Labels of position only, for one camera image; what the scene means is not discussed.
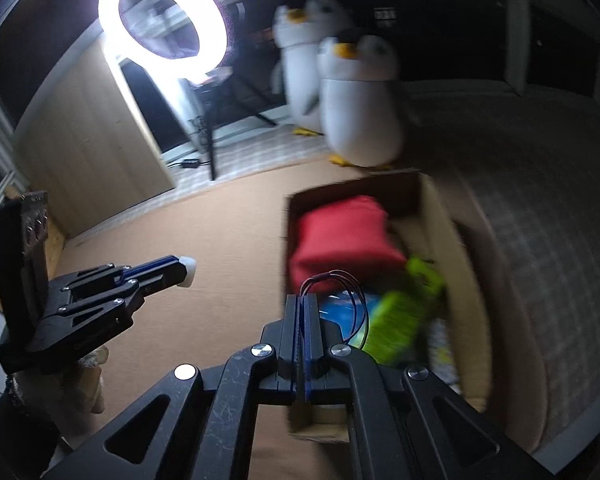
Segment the yellow penguin foot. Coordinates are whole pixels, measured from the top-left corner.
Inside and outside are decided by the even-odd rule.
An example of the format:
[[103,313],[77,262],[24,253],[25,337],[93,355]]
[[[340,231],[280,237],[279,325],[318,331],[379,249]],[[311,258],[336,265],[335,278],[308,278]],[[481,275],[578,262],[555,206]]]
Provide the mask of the yellow penguin foot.
[[307,130],[306,128],[301,128],[300,126],[297,126],[296,128],[294,128],[294,135],[304,135],[307,137],[317,137],[319,134],[318,132],[314,132],[313,130]]
[[[331,155],[329,156],[329,162],[331,164],[336,164],[343,168],[358,168],[358,166],[356,166],[355,164],[351,164],[348,160],[345,160],[344,158],[342,158],[339,155],[336,155],[335,153],[331,153]],[[387,171],[387,170],[392,170],[393,168],[394,168],[393,164],[382,164],[381,166],[374,166],[372,168],[362,168],[362,169],[363,170],[371,170],[371,171]]]

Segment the glowing white ring light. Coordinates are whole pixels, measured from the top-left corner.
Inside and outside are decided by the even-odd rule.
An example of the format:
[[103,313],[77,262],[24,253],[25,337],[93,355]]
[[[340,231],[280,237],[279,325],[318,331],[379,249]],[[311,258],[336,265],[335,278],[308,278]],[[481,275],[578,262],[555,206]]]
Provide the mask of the glowing white ring light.
[[129,34],[120,17],[120,0],[99,0],[100,24],[120,53],[145,68],[171,73],[199,83],[222,61],[227,48],[226,27],[214,0],[174,0],[196,27],[200,49],[196,56],[167,59],[154,54]]

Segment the silver bolt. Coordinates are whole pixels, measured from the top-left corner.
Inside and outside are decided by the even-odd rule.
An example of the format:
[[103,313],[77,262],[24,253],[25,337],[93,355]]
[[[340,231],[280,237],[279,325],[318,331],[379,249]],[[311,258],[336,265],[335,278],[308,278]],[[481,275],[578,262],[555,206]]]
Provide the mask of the silver bolt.
[[181,381],[186,381],[196,374],[196,367],[193,365],[180,365],[174,371],[173,375]]
[[424,381],[429,377],[429,370],[422,365],[411,365],[407,370],[407,375],[414,381]]
[[266,357],[271,352],[273,352],[273,348],[271,348],[271,345],[266,343],[258,343],[257,345],[253,345],[251,347],[251,353],[256,357]]
[[331,347],[331,353],[336,357],[344,357],[351,353],[351,347],[343,343],[338,343]]

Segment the red fabric bag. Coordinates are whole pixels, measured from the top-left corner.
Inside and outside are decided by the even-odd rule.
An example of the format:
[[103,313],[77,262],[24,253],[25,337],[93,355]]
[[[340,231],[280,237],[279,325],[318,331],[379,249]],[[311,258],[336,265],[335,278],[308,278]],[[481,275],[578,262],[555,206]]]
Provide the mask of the red fabric bag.
[[[386,236],[387,213],[370,196],[359,195],[327,204],[302,215],[298,247],[289,261],[296,292],[305,279],[342,269],[364,280],[388,270],[403,269],[405,256]],[[330,292],[338,283],[317,283],[312,292]]]

